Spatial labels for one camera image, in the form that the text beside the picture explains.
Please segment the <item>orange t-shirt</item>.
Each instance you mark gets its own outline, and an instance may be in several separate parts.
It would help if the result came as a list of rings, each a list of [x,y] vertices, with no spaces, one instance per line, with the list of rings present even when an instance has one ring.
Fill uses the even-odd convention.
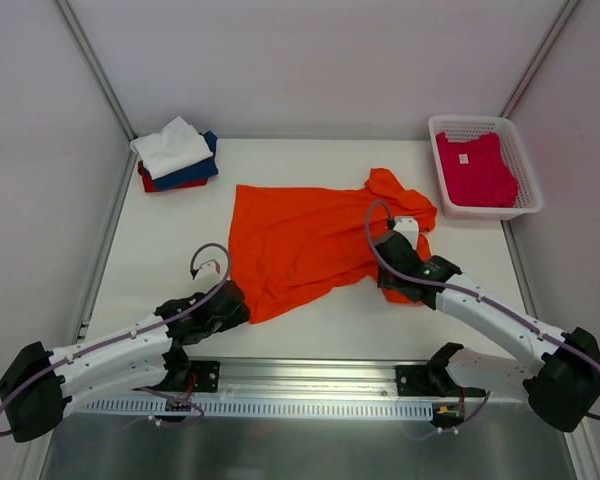
[[[370,277],[378,264],[368,234],[386,230],[386,202],[393,215],[417,220],[417,252],[431,255],[427,233],[437,209],[423,194],[404,188],[385,168],[373,168],[360,189],[256,187],[235,191],[229,231],[231,277],[258,324]]]

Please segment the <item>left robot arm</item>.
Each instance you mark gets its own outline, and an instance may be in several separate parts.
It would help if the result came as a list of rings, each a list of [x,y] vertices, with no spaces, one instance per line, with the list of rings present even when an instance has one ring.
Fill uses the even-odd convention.
[[[188,386],[194,369],[185,352],[210,336],[246,323],[250,311],[233,281],[173,299],[126,330],[99,340],[47,349],[23,347],[0,379],[0,430],[18,443],[55,429],[76,410],[110,394]]]

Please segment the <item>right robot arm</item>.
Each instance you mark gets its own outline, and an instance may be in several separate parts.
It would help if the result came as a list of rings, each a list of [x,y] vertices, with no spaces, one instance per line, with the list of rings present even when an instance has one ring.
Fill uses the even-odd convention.
[[[515,398],[562,432],[574,431],[588,416],[600,397],[600,349],[590,332],[565,332],[501,304],[452,262],[437,255],[421,260],[395,230],[370,249],[379,263],[379,287],[463,322],[508,354],[448,342],[413,387],[440,396],[464,387]]]

